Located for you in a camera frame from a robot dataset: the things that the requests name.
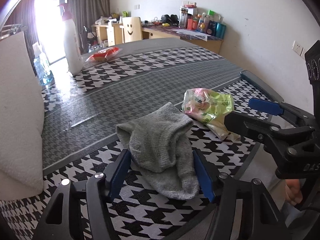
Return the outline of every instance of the wall outlet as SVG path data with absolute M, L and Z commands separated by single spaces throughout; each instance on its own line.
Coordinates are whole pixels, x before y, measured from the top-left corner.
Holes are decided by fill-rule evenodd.
M 303 51 L 303 47 L 302 47 L 299 43 L 297 43 L 296 41 L 294 41 L 292 50 L 293 50 L 294 52 L 296 52 L 299 56 L 301 56 L 302 51 Z
M 303 49 L 302 50 L 302 53 L 301 53 L 301 57 L 304 59 L 304 60 L 306 60 L 306 58 L 305 58 L 305 56 L 304 56 L 304 54 L 307 52 L 307 50 L 306 49 Z

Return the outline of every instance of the blue gripper pad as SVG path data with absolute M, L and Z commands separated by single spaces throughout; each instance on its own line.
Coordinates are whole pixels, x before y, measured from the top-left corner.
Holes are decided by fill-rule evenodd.
M 213 193 L 212 181 L 196 151 L 193 151 L 193 161 L 201 190 L 204 196 L 208 198 L 210 202 L 213 202 L 215 196 Z
M 272 115 L 281 115 L 283 114 L 283 109 L 279 106 L 278 103 L 257 99 L 257 98 L 251 98 L 249 100 L 249 107 L 260 111 L 265 112 L 267 114 Z
M 110 182 L 111 186 L 110 186 L 110 192 L 108 196 L 111 200 L 114 200 L 119 196 L 120 190 L 124 182 L 124 178 L 128 174 L 130 165 L 131 165 L 131 152 L 127 150 L 127 152 L 123 156 Z

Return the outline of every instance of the white pillow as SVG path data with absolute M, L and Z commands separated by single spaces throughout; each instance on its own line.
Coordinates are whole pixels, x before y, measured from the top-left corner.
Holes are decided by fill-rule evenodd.
M 23 32 L 0 41 L 0 200 L 43 190 L 44 103 Z

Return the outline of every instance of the white wall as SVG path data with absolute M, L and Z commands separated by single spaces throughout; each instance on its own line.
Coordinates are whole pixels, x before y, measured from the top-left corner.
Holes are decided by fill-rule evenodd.
M 131 11 L 142 20 L 179 14 L 183 0 L 110 0 L 112 12 Z M 188 0 L 211 9 L 228 26 L 220 54 L 255 73 L 285 101 L 313 113 L 305 61 L 292 51 L 297 40 L 310 48 L 320 27 L 302 0 Z

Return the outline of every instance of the snack bag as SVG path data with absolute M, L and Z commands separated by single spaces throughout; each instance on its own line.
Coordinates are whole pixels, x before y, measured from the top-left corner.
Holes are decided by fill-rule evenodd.
M 92 54 L 86 62 L 104 62 L 109 61 L 112 59 L 115 55 L 117 55 L 122 49 L 119 49 L 118 47 L 113 48 L 106 48 L 103 50 L 98 51 L 97 53 Z
M 220 94 L 205 88 L 189 89 L 184 94 L 182 111 L 204 123 L 220 140 L 229 134 L 224 117 L 233 110 L 233 97 L 230 94 Z M 233 135 L 234 139 L 240 138 L 237 134 Z

